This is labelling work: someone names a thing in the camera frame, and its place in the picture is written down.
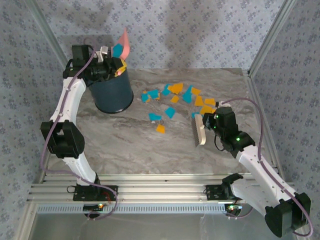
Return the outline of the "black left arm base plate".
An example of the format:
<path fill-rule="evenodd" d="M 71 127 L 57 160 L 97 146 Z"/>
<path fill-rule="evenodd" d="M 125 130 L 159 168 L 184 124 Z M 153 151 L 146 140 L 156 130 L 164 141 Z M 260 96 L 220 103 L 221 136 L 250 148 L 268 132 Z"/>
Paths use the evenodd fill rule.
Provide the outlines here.
<path fill-rule="evenodd" d="M 118 193 L 117 185 L 107 185 L 108 189 L 105 187 L 98 187 L 93 185 L 75 185 L 73 194 L 73 201 L 79 202 L 103 202 L 109 201 L 114 202 L 116 200 L 115 192 Z"/>

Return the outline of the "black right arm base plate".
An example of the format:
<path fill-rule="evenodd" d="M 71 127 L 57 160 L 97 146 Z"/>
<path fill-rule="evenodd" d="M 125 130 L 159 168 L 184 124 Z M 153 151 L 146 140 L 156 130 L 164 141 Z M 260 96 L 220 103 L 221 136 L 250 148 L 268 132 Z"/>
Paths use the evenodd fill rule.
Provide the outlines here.
<path fill-rule="evenodd" d="M 208 201 L 232 200 L 235 198 L 231 189 L 225 184 L 209 184 L 205 186 L 203 193 Z"/>

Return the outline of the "aluminium side rail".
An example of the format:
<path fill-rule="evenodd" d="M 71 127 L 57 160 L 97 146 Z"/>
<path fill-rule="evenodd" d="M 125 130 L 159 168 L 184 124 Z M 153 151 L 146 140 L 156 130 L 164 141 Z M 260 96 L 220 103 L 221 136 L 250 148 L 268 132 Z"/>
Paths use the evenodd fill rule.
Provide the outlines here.
<path fill-rule="evenodd" d="M 249 73 L 247 71 L 244 71 L 244 73 L 247 75 L 247 88 L 249 91 L 249 96 L 253 101 L 256 102 L 256 104 L 259 106 L 262 113 L 262 119 L 263 119 L 262 143 L 263 143 L 264 152 L 265 152 L 264 158 L 273 164 L 273 167 L 275 168 L 275 170 L 278 171 L 278 174 L 282 178 L 286 179 L 283 168 L 281 166 L 281 162 L 279 160 L 279 155 L 275 146 L 275 142 L 273 140 L 273 136 L 267 121 L 267 117 L 264 112 L 263 104 L 259 96 L 258 89 L 256 87 L 255 82 L 250 77 Z"/>
<path fill-rule="evenodd" d="M 50 157 L 51 157 L 51 153 L 47 149 L 45 151 L 45 155 L 44 155 L 44 158 L 43 158 L 43 161 L 42 161 L 42 166 L 45 169 L 48 168 L 48 163 L 50 161 Z M 44 182 L 46 175 L 47 175 L 46 172 L 42 168 L 40 168 L 40 173 L 39 173 L 38 180 L 37 180 L 39 184 L 42 184 Z"/>

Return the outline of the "pink plastic dustpan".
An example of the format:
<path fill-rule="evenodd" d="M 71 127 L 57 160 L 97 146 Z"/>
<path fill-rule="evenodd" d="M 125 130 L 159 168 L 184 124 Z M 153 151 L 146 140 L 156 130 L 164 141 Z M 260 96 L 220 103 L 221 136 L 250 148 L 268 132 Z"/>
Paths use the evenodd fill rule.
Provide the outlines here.
<path fill-rule="evenodd" d="M 116 44 L 121 44 L 123 46 L 123 52 L 120 58 L 125 61 L 130 54 L 130 42 L 129 42 L 128 32 L 126 28 L 124 28 L 124 32 Z"/>

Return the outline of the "dark blue waste bin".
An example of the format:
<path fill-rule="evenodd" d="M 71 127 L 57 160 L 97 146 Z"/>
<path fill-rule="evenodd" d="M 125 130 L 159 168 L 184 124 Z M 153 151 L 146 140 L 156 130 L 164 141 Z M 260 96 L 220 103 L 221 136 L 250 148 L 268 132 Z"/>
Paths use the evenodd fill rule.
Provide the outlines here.
<path fill-rule="evenodd" d="M 128 70 L 107 81 L 89 80 L 87 87 L 98 110 L 106 114 L 125 111 L 134 100 Z"/>

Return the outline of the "grey metal bottom panel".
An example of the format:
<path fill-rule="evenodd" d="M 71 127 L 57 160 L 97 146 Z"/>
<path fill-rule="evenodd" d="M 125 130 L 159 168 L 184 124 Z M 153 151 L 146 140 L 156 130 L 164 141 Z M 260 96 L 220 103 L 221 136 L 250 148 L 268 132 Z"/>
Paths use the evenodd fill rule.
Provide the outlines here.
<path fill-rule="evenodd" d="M 39 214 L 25 219 L 18 240 L 298 240 L 276 237 L 256 211 L 244 206 L 244 218 L 224 214 L 112 214 L 89 220 L 85 213 Z"/>

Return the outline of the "cream hand brush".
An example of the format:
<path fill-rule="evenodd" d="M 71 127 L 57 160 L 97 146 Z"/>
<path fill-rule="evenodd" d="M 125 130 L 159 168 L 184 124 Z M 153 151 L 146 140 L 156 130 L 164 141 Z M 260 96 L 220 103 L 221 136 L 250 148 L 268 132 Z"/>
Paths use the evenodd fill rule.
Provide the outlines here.
<path fill-rule="evenodd" d="M 191 127 L 195 146 L 203 146 L 206 143 L 206 133 L 203 118 L 200 114 L 196 115 L 195 118 L 191 120 Z"/>

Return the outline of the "aluminium front rail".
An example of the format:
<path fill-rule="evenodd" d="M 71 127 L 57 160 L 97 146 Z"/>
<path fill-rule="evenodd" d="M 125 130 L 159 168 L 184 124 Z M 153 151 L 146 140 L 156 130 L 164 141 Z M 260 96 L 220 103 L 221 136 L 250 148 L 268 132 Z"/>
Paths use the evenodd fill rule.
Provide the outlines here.
<path fill-rule="evenodd" d="M 113 174 L 100 175 L 102 185 L 118 186 L 122 204 L 204 203 L 206 185 L 219 185 L 219 174 Z M 36 203 L 71 203 L 76 180 L 71 175 L 47 175 L 32 184 L 27 200 Z"/>

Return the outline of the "aluminium frame post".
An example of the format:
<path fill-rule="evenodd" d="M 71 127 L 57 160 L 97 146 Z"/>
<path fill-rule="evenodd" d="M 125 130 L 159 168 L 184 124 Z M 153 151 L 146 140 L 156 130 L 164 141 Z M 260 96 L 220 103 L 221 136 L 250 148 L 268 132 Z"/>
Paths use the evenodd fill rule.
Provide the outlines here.
<path fill-rule="evenodd" d="M 63 52 L 54 32 L 52 31 L 49 23 L 46 20 L 41 8 L 36 0 L 24 0 L 28 9 L 30 10 L 35 22 L 38 24 L 40 30 L 44 34 L 44 37 L 48 41 L 48 44 L 52 48 L 61 66 L 65 66 L 68 62 L 65 53 Z"/>
<path fill-rule="evenodd" d="M 286 20 L 288 19 L 292 9 L 296 5 L 297 0 L 284 0 L 282 5 L 279 8 L 279 11 L 277 15 L 274 18 L 274 21 L 269 28 L 262 45 L 260 46 L 255 58 L 252 61 L 252 64 L 250 65 L 250 68 L 248 69 L 247 73 L 250 78 L 253 78 L 260 66 L 262 65 L 265 57 L 267 56 L 269 50 L 271 49 L 273 43 L 275 42 L 278 34 L 282 30 L 282 27 L 286 23 Z"/>

